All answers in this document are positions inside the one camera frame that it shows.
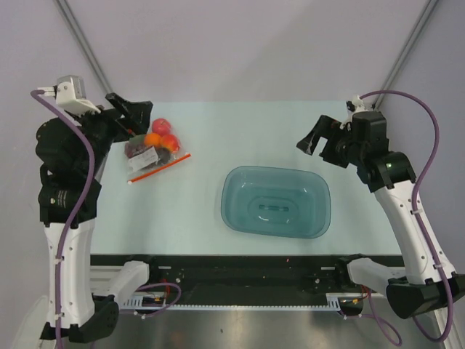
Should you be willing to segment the purple fake grape bunch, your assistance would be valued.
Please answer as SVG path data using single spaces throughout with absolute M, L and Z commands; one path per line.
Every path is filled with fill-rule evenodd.
M 148 147 L 143 143 L 133 144 L 127 142 L 124 146 L 124 154 L 128 159 L 138 156 L 148 150 Z

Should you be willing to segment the green fake avocado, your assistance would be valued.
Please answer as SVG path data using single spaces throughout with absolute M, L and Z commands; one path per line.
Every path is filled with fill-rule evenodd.
M 129 139 L 130 143 L 143 143 L 145 139 L 145 135 L 136 135 Z

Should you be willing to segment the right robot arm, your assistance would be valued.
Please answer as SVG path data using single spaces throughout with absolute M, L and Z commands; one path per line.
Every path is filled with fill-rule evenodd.
M 400 247 L 405 270 L 392 270 L 370 257 L 354 254 L 341 258 L 335 282 L 344 292 L 363 285 L 384 295 L 391 309 L 403 319 L 445 308 L 447 296 L 464 296 L 464 275 L 458 274 L 428 227 L 421 201 L 413 198 L 416 175 L 408 157 L 389 149 L 387 121 L 377 111 L 361 111 L 346 124 L 322 115 L 297 148 L 312 155 L 320 139 L 325 162 L 345 168 L 352 164 L 386 214 Z

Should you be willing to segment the red orange fake peach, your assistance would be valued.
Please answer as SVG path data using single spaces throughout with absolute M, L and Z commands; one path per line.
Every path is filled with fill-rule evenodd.
M 161 147 L 171 153 L 177 153 L 181 148 L 179 139 L 173 134 L 167 134 L 161 138 Z

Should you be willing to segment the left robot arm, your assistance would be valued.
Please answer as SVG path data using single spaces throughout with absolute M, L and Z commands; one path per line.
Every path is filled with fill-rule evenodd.
M 36 89 L 32 97 L 54 114 L 36 133 L 36 155 L 42 162 L 39 219 L 50 272 L 41 338 L 94 343 L 111 336 L 121 306 L 137 289 L 150 291 L 161 281 L 147 260 L 135 259 L 100 290 L 90 287 L 90 248 L 102 188 L 98 172 L 113 143 L 148 130 L 153 105 L 110 93 L 110 108 L 104 109 L 64 87 Z

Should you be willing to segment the orange fake orange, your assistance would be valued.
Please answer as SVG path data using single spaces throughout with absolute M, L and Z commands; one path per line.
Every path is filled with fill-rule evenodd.
M 144 145 L 146 147 L 159 148 L 161 146 L 161 136 L 157 133 L 150 133 L 145 135 Z

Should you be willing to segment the clear zip top bag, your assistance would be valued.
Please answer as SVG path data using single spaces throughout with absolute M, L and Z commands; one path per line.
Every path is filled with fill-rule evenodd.
M 151 126 L 149 127 L 148 133 L 144 135 L 153 133 Z M 126 162 L 126 166 L 128 169 L 128 176 L 129 176 L 127 180 L 128 184 L 131 185 L 133 183 L 139 182 L 140 180 L 144 180 L 145 178 L 151 175 L 154 175 L 158 172 L 168 169 L 169 167 L 179 164 L 181 161 L 184 161 L 191 157 L 191 154 L 182 147 L 182 142 L 180 138 L 177 136 L 177 133 L 175 132 L 175 128 L 172 125 L 171 125 L 170 134 L 175 135 L 179 139 L 181 148 L 179 149 L 177 153 L 171 153 L 171 161 L 167 164 L 164 164 L 163 166 L 157 165 L 158 154 L 156 153 L 156 149 L 158 148 L 155 148 L 155 147 L 148 147 L 147 151 L 131 159 L 128 159 L 125 156 L 125 159 L 126 159 L 125 162 Z

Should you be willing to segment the red fake apple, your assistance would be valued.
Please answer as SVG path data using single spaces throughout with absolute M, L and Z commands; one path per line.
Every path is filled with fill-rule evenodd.
M 171 124 L 164 118 L 158 118 L 153 121 L 151 129 L 153 133 L 163 137 L 171 133 Z

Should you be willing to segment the dark purple fake plum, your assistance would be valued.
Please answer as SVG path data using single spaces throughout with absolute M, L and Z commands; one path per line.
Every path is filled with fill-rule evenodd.
M 171 152 L 167 148 L 158 148 L 156 149 L 156 153 L 158 154 L 158 162 L 157 165 L 163 166 L 171 161 Z

